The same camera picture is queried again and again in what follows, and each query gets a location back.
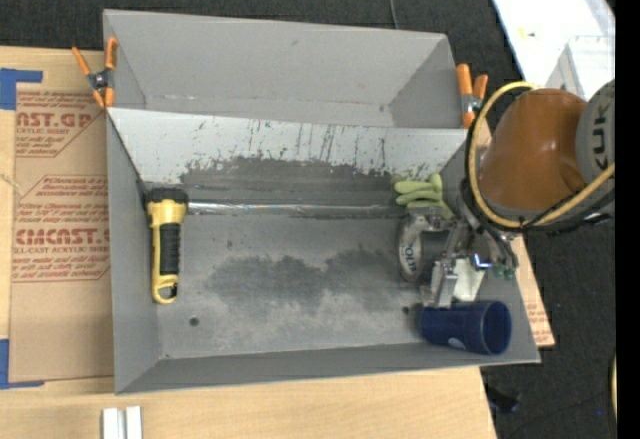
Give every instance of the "orange clamp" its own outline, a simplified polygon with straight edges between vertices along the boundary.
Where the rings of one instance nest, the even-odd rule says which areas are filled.
[[[118,48],[118,40],[115,37],[110,37],[107,41],[107,47],[105,49],[105,69],[100,73],[92,73],[87,64],[87,60],[84,58],[80,50],[75,46],[71,48],[71,52],[80,66],[82,73],[89,79],[91,88],[93,89],[93,97],[100,108],[113,106],[115,99],[115,93],[113,88],[109,85],[108,75],[111,71],[115,70],[117,65],[116,50]]]
[[[463,104],[462,125],[465,129],[469,129],[476,118],[476,113],[473,111],[473,104],[477,100],[484,99],[489,77],[485,74],[479,75],[472,83],[471,70],[468,64],[458,64],[456,66],[456,77],[458,79],[458,88]]]

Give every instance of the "blue mug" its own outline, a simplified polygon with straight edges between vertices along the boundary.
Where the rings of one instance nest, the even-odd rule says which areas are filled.
[[[429,343],[477,354],[502,354],[511,342],[511,327],[509,308],[499,301],[423,307],[418,313],[418,329]]]

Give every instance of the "cardboard box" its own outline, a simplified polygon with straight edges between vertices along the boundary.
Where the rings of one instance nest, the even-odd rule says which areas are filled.
[[[86,56],[104,63],[101,52]],[[2,48],[0,67],[42,72],[41,82],[17,84],[16,112],[3,111],[15,155],[3,160],[8,170],[15,160],[0,285],[8,296],[10,275],[10,320],[8,309],[0,315],[10,325],[9,381],[110,375],[105,114],[70,50]]]

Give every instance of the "orange object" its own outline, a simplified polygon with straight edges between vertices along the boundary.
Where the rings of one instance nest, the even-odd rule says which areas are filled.
[[[92,73],[86,59],[83,57],[80,50],[75,46],[71,48],[71,52],[80,66],[82,73],[89,79],[91,88],[93,89],[93,97],[96,103],[100,105],[100,108],[113,106],[115,99],[115,93],[109,86],[108,75],[111,71],[115,70],[117,65],[116,50],[118,48],[118,40],[115,37],[110,37],[107,41],[107,47],[105,49],[105,69],[100,73]]]
[[[458,77],[458,88],[460,96],[468,94],[473,95],[473,87],[471,85],[471,70],[467,64],[458,64],[456,66],[456,76]]]
[[[468,64],[458,64],[456,66],[456,77],[458,78],[458,88],[462,98],[462,126],[468,130],[476,118],[473,107],[478,100],[484,98],[489,77],[480,75],[472,84],[471,70]]]
[[[584,188],[575,136],[585,106],[558,89],[526,92],[509,106],[478,170],[490,204],[542,212]]]
[[[473,95],[477,99],[484,99],[484,94],[487,92],[487,82],[489,81],[488,75],[480,75],[473,82]]]

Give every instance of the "green rubber glove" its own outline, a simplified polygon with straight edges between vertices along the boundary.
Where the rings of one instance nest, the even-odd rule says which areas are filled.
[[[442,200],[442,178],[434,172],[428,181],[398,181],[394,190],[400,195],[396,203],[410,209],[438,206],[442,208],[442,217],[450,219],[453,212]]]

